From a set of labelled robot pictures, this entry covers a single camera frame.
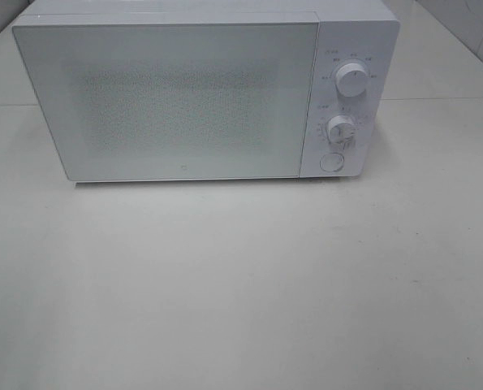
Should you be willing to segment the white microwave door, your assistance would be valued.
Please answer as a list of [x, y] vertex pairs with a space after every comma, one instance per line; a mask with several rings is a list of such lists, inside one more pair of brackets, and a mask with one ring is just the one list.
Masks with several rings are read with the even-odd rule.
[[70, 180], [299, 175], [317, 24], [14, 34]]

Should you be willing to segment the round door release button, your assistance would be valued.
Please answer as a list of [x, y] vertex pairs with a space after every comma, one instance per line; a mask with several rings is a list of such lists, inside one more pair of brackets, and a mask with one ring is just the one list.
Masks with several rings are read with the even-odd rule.
[[324, 172], [333, 173], [340, 171], [344, 166], [344, 157], [340, 153], [328, 153], [325, 154], [320, 162], [320, 168]]

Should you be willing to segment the upper white power knob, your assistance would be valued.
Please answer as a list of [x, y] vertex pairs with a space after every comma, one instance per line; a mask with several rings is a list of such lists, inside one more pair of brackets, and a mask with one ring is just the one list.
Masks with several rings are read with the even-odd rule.
[[334, 71], [334, 82], [338, 92], [345, 98], [361, 95], [367, 88], [369, 69], [357, 60], [348, 61]]

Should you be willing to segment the white timer knob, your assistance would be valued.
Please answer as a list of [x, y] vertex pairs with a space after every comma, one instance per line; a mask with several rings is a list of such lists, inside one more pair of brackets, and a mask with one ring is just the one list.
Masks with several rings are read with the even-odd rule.
[[327, 123], [327, 136], [332, 144], [345, 145], [350, 143], [356, 134], [356, 121], [347, 115], [336, 115]]

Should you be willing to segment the white microwave oven body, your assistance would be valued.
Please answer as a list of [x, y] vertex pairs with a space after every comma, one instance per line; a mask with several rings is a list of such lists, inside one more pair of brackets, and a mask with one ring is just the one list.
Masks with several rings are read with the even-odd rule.
[[[317, 24], [300, 172], [296, 177], [216, 180], [353, 177], [361, 173], [375, 127], [390, 62], [399, 35], [395, 15], [380, 1], [35, 1], [15, 21], [17, 27], [99, 25]], [[366, 90], [344, 97], [334, 71], [348, 61], [369, 69]], [[326, 130], [336, 115], [356, 121], [354, 139], [330, 143]], [[324, 172], [319, 162], [340, 153], [344, 166]], [[181, 180], [143, 180], [181, 181]]]

